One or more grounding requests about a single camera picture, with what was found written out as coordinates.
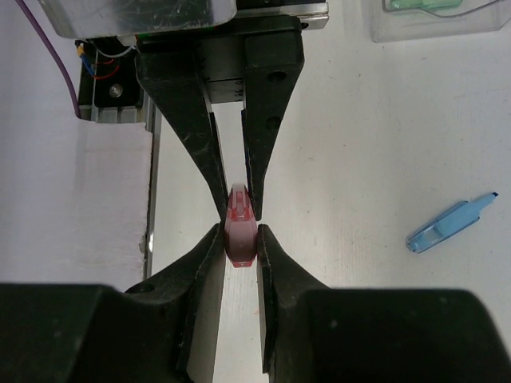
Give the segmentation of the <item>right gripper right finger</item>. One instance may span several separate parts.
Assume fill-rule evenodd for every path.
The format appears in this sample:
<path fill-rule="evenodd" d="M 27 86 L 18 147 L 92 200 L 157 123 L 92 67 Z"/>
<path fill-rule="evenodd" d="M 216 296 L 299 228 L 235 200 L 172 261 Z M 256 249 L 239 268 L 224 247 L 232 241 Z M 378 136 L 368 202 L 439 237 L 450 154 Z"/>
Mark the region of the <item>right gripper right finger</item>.
<path fill-rule="evenodd" d="M 459 289 L 335 289 L 271 228 L 257 243 L 263 372 L 272 382 L 507 382 L 488 310 Z"/>

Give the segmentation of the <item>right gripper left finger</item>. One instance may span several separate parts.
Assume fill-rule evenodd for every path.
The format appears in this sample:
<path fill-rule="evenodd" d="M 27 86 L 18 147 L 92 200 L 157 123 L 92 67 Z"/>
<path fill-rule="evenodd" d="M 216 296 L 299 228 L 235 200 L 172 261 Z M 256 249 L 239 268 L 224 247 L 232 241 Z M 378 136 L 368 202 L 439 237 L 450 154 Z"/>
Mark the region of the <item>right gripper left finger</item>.
<path fill-rule="evenodd" d="M 220 225 L 120 292 L 92 284 L 1 286 L 4 382 L 210 382 L 225 269 Z"/>

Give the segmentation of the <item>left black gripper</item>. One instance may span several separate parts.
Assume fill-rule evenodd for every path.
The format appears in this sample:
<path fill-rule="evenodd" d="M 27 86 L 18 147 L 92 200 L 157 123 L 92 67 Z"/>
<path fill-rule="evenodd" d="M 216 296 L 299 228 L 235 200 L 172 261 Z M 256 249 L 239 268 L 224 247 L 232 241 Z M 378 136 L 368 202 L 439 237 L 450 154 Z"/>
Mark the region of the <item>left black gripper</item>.
<path fill-rule="evenodd" d="M 267 168 L 304 66 L 301 31 L 296 16 L 277 15 L 138 38 L 137 80 L 204 177 L 221 219 L 228 190 L 211 102 L 241 102 L 244 97 L 248 190 L 260 220 Z"/>

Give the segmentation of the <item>pink transparent highlighter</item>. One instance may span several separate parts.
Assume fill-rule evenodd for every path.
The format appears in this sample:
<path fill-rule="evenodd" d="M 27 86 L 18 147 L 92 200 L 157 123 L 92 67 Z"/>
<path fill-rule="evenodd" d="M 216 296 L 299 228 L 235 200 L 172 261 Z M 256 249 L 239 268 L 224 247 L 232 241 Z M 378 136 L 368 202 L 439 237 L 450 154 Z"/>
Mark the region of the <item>pink transparent highlighter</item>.
<path fill-rule="evenodd" d="M 235 268 L 250 267 L 256 257 L 257 222 L 248 190 L 233 184 L 224 224 L 226 255 Z"/>

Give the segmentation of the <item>blue transparent highlighter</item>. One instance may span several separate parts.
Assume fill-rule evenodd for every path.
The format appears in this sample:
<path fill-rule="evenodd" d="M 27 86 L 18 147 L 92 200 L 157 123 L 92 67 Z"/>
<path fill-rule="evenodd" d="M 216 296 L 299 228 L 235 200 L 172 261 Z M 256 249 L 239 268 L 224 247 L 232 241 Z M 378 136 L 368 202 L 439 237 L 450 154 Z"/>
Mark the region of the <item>blue transparent highlighter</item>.
<path fill-rule="evenodd" d="M 455 236 L 480 219 L 481 211 L 499 194 L 490 192 L 473 200 L 462 200 L 417 229 L 406 239 L 407 248 L 421 254 Z"/>

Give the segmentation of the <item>green transparent highlighter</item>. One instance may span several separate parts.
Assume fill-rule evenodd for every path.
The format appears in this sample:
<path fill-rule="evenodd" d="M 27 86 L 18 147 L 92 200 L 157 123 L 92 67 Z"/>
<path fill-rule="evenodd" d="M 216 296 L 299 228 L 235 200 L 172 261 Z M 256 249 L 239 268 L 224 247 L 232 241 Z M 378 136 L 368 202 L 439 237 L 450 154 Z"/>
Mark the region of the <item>green transparent highlighter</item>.
<path fill-rule="evenodd" d="M 462 3 L 462 0 L 390 0 L 388 7 L 391 10 L 440 10 L 456 8 Z"/>

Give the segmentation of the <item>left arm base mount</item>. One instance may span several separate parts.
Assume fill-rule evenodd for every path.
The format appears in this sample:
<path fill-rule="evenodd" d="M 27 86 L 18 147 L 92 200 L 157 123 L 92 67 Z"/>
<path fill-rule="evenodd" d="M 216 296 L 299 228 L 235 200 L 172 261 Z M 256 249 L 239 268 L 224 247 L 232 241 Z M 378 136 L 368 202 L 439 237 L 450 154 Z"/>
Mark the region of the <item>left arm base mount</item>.
<path fill-rule="evenodd" d="M 160 113 L 136 76 L 135 45 L 118 38 L 77 39 L 81 75 L 77 102 L 81 119 L 102 124 L 143 123 L 153 132 Z"/>

